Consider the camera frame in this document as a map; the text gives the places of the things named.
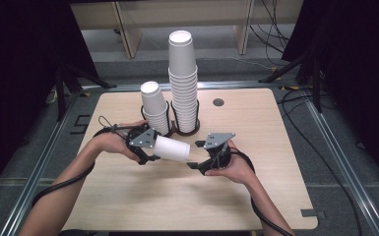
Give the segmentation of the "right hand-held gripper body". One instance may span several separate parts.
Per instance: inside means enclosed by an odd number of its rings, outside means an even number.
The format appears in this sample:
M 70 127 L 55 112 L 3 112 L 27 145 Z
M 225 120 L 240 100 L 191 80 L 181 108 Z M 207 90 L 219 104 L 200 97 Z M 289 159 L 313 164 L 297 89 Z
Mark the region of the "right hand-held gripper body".
M 210 158 L 206 161 L 206 170 L 220 169 L 229 164 L 230 147 L 227 142 L 234 136 L 234 133 L 209 133 L 207 135 L 204 149 Z

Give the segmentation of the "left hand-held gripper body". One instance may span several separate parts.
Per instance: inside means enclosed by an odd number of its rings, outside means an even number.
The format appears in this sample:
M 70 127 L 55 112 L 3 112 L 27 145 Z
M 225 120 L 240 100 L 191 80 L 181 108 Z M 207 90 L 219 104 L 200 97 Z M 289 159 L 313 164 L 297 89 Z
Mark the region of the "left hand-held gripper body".
M 146 154 L 145 148 L 155 147 L 155 142 L 158 135 L 159 132 L 157 132 L 154 128 L 149 128 L 146 126 L 134 128 L 127 135 L 127 148 L 139 157 L 140 154 Z

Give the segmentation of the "dark wire cup holder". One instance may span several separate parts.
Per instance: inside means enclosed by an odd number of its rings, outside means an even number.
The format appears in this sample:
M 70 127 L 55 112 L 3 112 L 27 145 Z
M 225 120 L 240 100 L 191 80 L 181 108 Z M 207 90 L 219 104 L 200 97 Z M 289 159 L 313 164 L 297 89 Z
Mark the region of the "dark wire cup holder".
M 166 118 L 169 119 L 169 110 L 172 110 L 173 114 L 176 115 L 176 110 L 173 107 L 172 102 L 167 102 L 167 108 L 166 108 Z M 164 137 L 171 137 L 173 134 L 177 134 L 183 137 L 189 137 L 195 135 L 200 130 L 201 122 L 199 118 L 196 118 L 195 128 L 191 130 L 190 132 L 183 132 L 179 126 L 179 120 L 175 118 L 174 120 L 169 119 L 169 124 L 167 125 L 167 133 L 161 134 Z

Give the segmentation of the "white paper cup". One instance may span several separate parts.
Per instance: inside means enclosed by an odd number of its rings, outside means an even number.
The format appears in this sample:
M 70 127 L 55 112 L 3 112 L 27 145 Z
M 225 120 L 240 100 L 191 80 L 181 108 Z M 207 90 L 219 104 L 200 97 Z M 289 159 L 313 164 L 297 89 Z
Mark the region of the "white paper cup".
M 154 155 L 173 161 L 184 162 L 188 159 L 190 145 L 174 139 L 158 136 L 155 142 Z

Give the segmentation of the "tall stack of white cups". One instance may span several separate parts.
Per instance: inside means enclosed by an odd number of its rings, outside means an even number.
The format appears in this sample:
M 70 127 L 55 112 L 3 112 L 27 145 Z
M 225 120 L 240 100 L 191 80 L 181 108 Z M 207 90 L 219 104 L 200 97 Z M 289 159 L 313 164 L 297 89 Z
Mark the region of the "tall stack of white cups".
M 175 118 L 183 132 L 195 128 L 198 118 L 198 67 L 195 59 L 192 34 L 187 30 L 176 30 L 169 35 L 168 74 L 172 92 Z

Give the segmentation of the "person's left hand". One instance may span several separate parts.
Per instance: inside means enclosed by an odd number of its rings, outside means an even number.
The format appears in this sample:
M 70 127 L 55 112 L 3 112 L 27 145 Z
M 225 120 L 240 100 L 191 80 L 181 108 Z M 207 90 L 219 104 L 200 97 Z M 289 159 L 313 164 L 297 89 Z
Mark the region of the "person's left hand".
M 127 148 L 126 132 L 130 131 L 134 127 L 140 127 L 146 124 L 146 120 L 140 120 L 134 123 L 122 123 L 119 125 L 119 130 L 103 133 L 95 138 L 92 138 L 92 147 L 97 153 L 101 153 L 103 151 L 108 153 L 120 153 L 129 159 L 138 162 L 140 158 Z

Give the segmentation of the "person's right hand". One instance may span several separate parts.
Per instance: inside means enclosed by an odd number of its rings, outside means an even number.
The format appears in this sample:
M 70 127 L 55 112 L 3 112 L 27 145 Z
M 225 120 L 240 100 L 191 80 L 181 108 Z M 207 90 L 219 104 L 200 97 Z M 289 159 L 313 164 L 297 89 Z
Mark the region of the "person's right hand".
M 258 178 L 248 165 L 247 161 L 239 154 L 233 154 L 227 167 L 222 169 L 211 169 L 205 173 L 206 176 L 222 176 L 234 183 L 244 186 L 253 186 Z

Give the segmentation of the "short stack of white cups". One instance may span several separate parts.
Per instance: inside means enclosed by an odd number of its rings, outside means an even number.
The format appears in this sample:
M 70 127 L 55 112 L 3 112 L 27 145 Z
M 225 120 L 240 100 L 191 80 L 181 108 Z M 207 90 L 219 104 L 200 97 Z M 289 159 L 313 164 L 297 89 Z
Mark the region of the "short stack of white cups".
M 157 82 L 145 82 L 140 87 L 143 102 L 143 116 L 149 125 L 162 135 L 169 133 L 168 103 Z

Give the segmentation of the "black tripod stand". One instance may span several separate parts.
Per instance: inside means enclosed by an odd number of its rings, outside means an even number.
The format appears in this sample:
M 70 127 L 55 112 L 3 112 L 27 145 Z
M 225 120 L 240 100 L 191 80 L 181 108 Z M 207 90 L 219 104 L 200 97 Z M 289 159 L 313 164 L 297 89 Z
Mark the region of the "black tripod stand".
M 259 80 L 259 83 L 272 83 L 277 78 L 298 67 L 296 82 L 299 85 L 310 85 L 312 90 L 313 105 L 319 113 L 322 112 L 320 98 L 320 63 L 315 49 L 308 48 L 303 54 L 292 62 L 274 72 L 270 77 Z
M 103 81 L 99 76 L 90 74 L 70 64 L 59 64 L 55 71 L 55 88 L 58 104 L 58 121 L 61 121 L 67 113 L 65 89 L 68 89 L 68 91 L 72 93 L 80 92 L 83 89 L 82 85 L 78 81 L 79 78 L 84 78 L 98 86 L 101 86 L 104 89 L 115 88 L 115 85 Z

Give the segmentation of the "light wooden bench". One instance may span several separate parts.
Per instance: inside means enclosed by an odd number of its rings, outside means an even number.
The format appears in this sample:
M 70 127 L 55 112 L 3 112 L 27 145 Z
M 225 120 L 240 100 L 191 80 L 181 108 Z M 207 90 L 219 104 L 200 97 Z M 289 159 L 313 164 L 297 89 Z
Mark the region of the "light wooden bench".
M 246 53 L 252 25 L 294 24 L 304 0 L 106 0 L 70 5 L 82 30 L 118 30 L 125 54 L 136 56 L 146 28 L 232 26 L 238 53 Z

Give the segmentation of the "black curtain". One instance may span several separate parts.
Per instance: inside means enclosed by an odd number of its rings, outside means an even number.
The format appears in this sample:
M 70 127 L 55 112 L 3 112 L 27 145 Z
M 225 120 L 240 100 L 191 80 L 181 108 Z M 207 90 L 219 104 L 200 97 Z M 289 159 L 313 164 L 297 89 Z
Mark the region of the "black curtain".
M 97 71 L 71 9 L 81 0 L 0 0 L 0 174 L 31 128 L 56 73 L 80 88 Z
M 309 48 L 323 20 L 324 84 L 379 166 L 379 0 L 303 0 L 286 61 Z

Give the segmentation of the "metal floor rail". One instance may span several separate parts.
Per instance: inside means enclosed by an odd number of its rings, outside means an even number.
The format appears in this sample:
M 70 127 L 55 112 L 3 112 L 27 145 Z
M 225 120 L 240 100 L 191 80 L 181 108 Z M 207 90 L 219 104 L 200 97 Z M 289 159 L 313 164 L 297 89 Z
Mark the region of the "metal floor rail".
M 307 107 L 310 110 L 310 113 L 312 114 L 324 140 L 326 141 L 334 160 L 339 166 L 340 171 L 342 172 L 346 183 L 348 184 L 348 187 L 371 231 L 374 236 L 379 236 L 379 209 L 369 196 L 362 182 L 359 180 L 324 115 L 318 111 L 313 104 L 313 99 L 308 101 Z
M 223 81 L 223 82 L 199 82 L 198 89 L 260 89 L 295 87 L 294 81 L 277 80 L 272 83 L 259 83 L 258 81 Z M 101 86 L 84 86 L 85 92 L 125 92 L 139 91 L 140 85 L 116 85 L 114 88 L 103 88 Z
M 75 105 L 80 95 L 75 93 L 65 93 L 63 98 L 66 99 L 65 113 L 61 117 L 48 124 L 50 133 L 45 139 L 44 146 L 39 150 L 39 154 L 33 161 L 31 173 L 27 178 L 2 178 L 2 185 L 5 187 L 22 187 L 21 193 L 17 196 L 16 202 L 11 209 L 3 228 L 0 230 L 0 236 L 15 236 L 27 212 L 30 210 L 35 191 L 40 185 L 41 176 L 53 154 L 58 140 L 67 124 L 72 107 Z

